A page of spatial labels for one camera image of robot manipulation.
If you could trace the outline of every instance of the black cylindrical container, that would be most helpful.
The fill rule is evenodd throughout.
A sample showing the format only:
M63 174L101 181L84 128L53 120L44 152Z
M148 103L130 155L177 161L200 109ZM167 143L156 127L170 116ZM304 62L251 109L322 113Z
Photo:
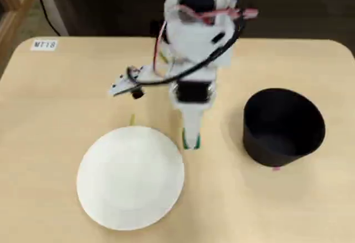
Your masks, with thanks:
M317 107L291 90L262 90L244 108L244 147L266 166L283 166L314 152L325 132Z

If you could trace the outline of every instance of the table surface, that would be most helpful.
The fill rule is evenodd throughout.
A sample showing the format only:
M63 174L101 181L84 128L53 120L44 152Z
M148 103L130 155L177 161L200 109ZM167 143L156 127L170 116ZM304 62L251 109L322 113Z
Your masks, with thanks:
M2 242L355 242L355 61L330 40L241 39L218 72L203 118L201 149L182 150L181 115L167 87L111 98L127 65L151 61L153 39L60 38L53 52L15 51L0 81ZM313 154L279 171L251 160L241 143L242 110L253 93L292 89L326 122ZM75 180L103 134L136 124L177 143L186 179L172 211L137 231L113 231L82 210Z

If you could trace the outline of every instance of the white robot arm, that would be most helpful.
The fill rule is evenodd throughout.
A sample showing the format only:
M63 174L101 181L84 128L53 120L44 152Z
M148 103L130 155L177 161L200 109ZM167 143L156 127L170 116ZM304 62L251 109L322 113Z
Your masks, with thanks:
M230 64L231 46L239 38L245 20L255 18L255 9L236 8L238 0L166 0L165 22L156 40L152 65L128 68L111 86L113 96L131 92L143 96L142 87L170 85L170 99L184 119L185 149L200 146L204 110L216 97L216 71ZM157 55L167 63L165 75L156 70Z

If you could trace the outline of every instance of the paper plate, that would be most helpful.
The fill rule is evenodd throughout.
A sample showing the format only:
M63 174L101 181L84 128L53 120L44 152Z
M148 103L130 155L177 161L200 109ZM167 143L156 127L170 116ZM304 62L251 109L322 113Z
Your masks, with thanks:
M84 155L77 192L84 211L114 230L134 230L164 217L184 184L176 145L152 128L129 126L98 139Z

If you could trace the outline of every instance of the label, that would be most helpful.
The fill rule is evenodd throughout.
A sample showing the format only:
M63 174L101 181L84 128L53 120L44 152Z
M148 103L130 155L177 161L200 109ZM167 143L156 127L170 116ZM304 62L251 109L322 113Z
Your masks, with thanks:
M57 45L57 39L35 39L31 46L31 50L54 51Z

